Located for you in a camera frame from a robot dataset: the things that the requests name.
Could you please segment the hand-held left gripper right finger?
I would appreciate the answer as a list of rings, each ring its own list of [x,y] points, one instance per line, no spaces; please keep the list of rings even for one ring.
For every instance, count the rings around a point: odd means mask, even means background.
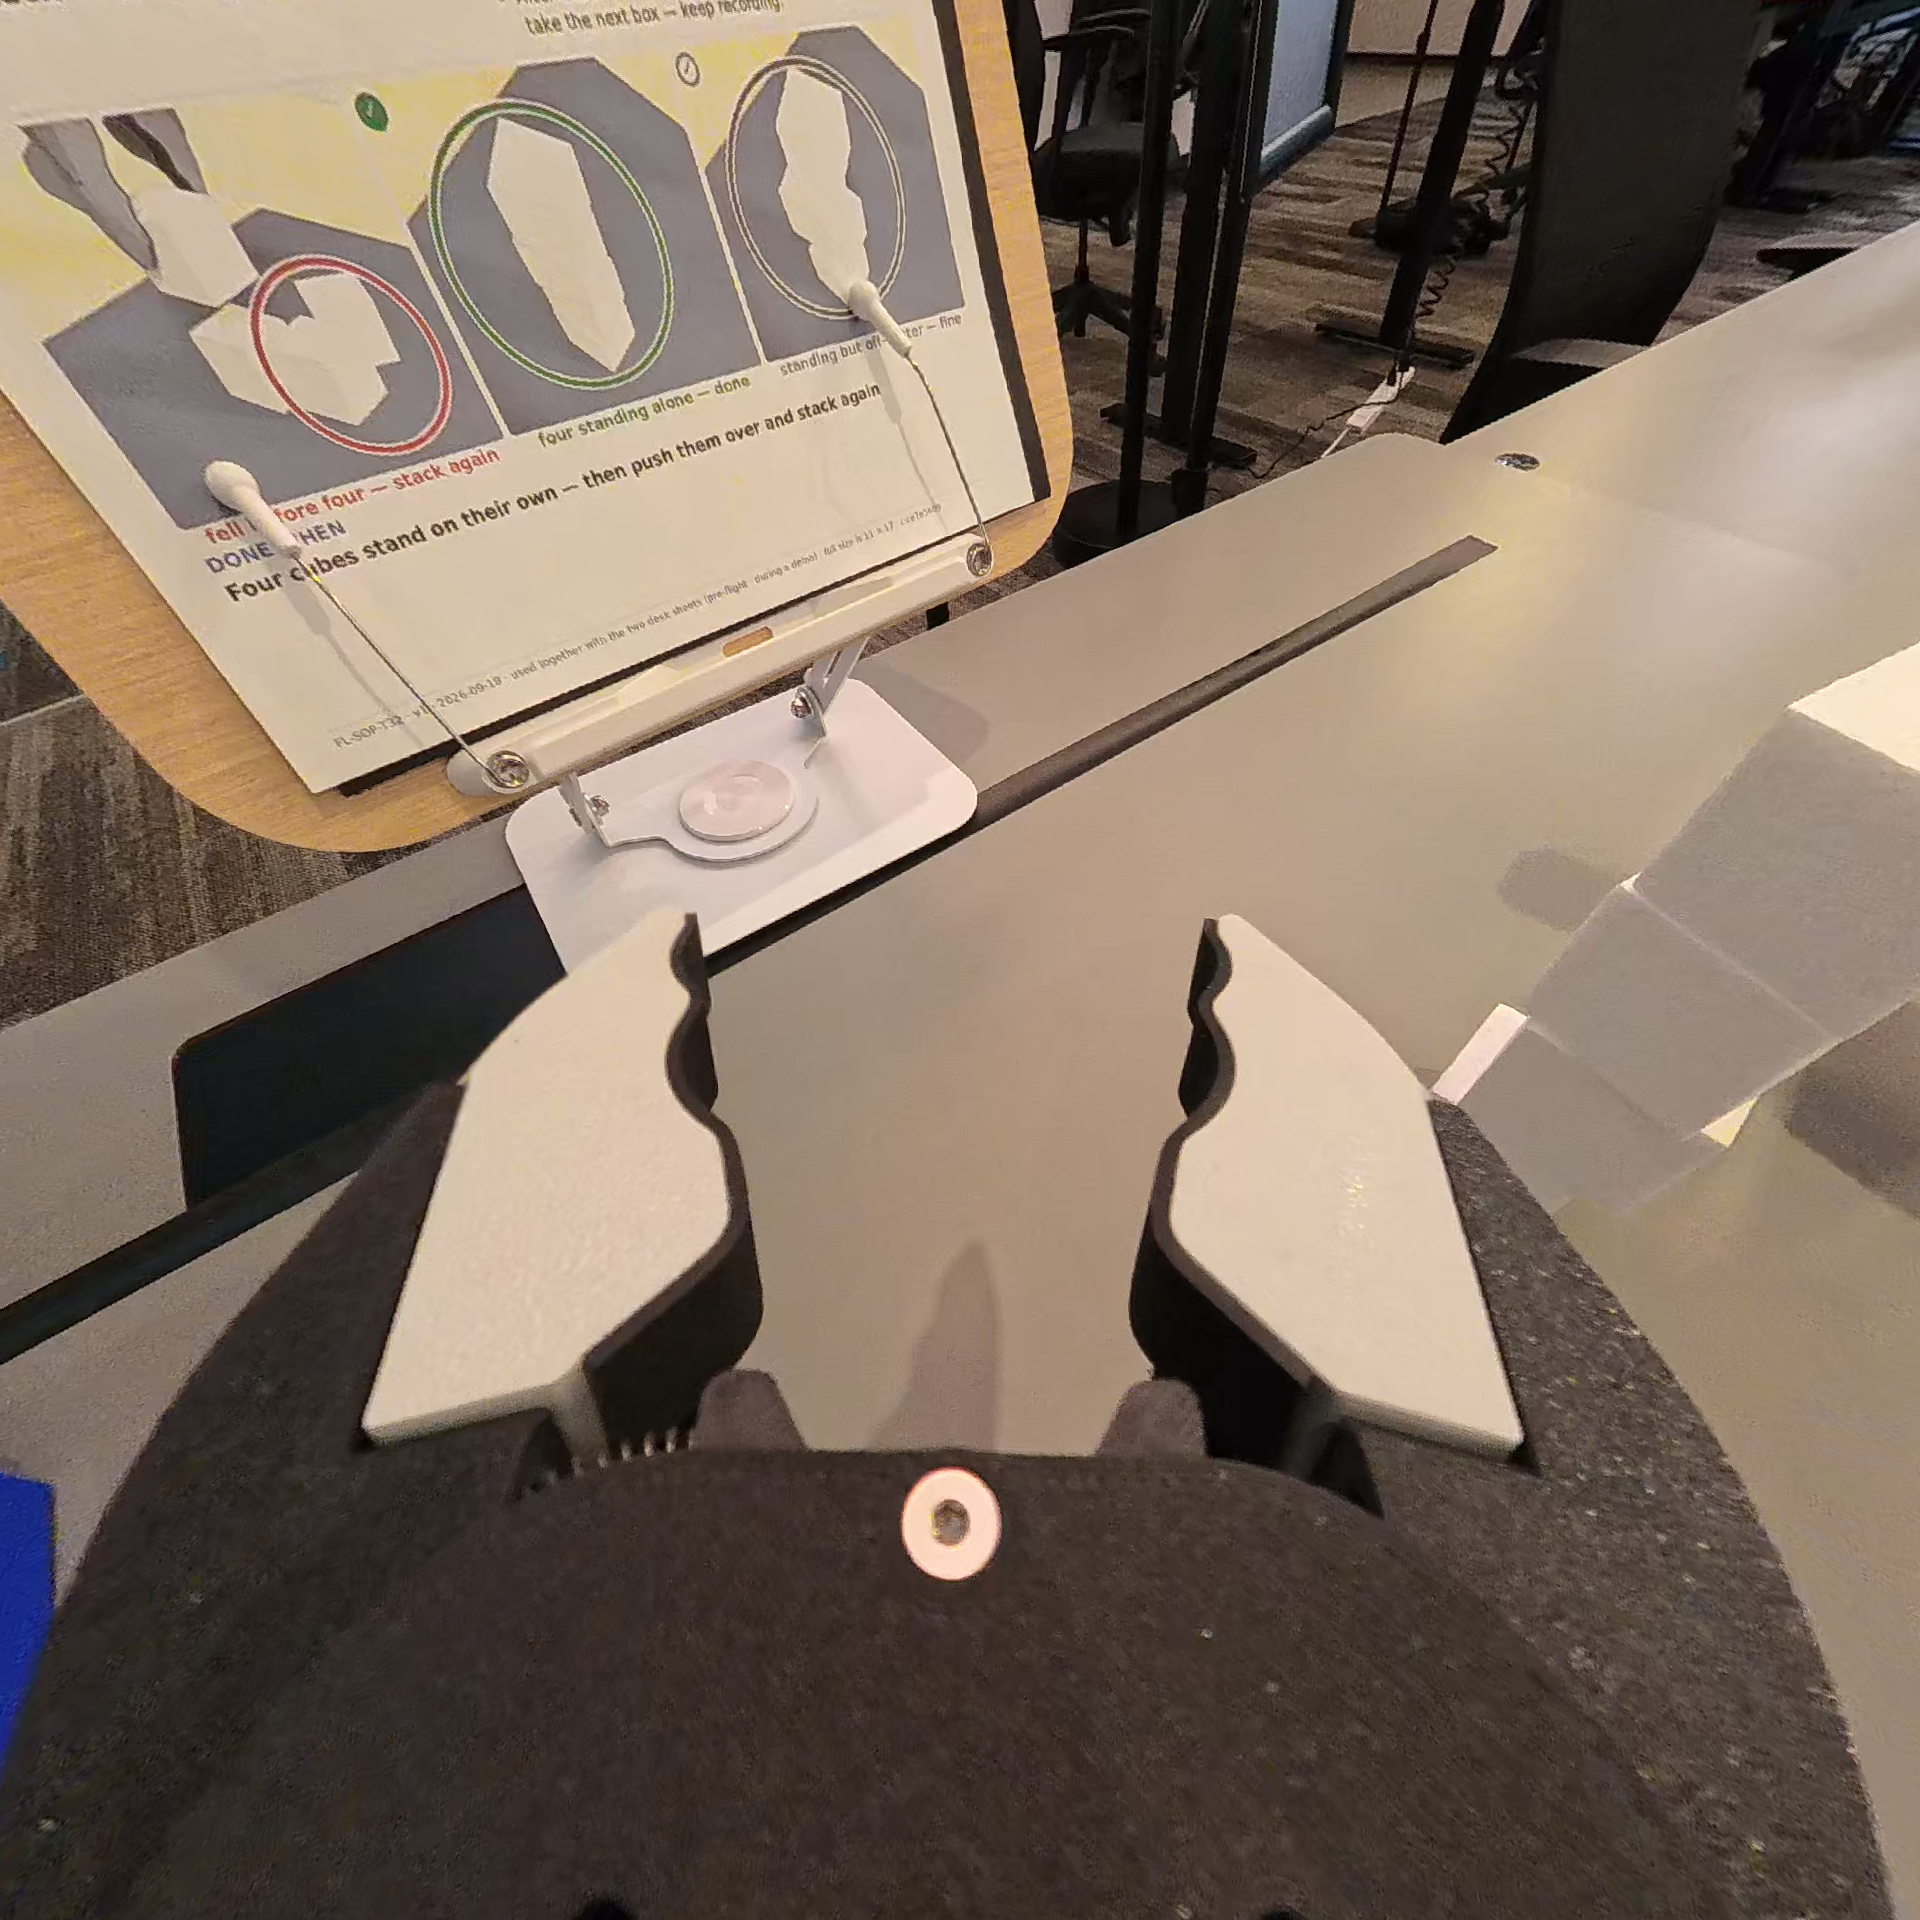
[[[1521,1466],[1419,1080],[1237,915],[1203,924],[1185,1017],[1129,1329],[1152,1379],[1192,1400],[1205,1453],[1311,1479],[1372,1433]]]

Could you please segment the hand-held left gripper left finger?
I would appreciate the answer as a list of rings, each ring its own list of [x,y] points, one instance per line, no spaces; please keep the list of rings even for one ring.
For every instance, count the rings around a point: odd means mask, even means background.
[[[365,1440],[534,1412],[581,1463],[689,1443],[705,1385],[760,1327],[708,1011],[699,924],[660,911],[465,1071]]]

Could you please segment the blue plastic bin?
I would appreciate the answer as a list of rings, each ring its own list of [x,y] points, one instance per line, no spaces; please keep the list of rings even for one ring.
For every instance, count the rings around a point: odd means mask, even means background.
[[[16,1738],[55,1607],[55,1488],[1,1472],[1,1756]]]

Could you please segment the framed display panel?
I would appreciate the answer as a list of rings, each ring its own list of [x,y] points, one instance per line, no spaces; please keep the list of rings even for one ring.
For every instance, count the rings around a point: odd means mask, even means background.
[[[1244,181],[1275,184],[1334,129],[1352,7],[1345,3],[1260,3]]]

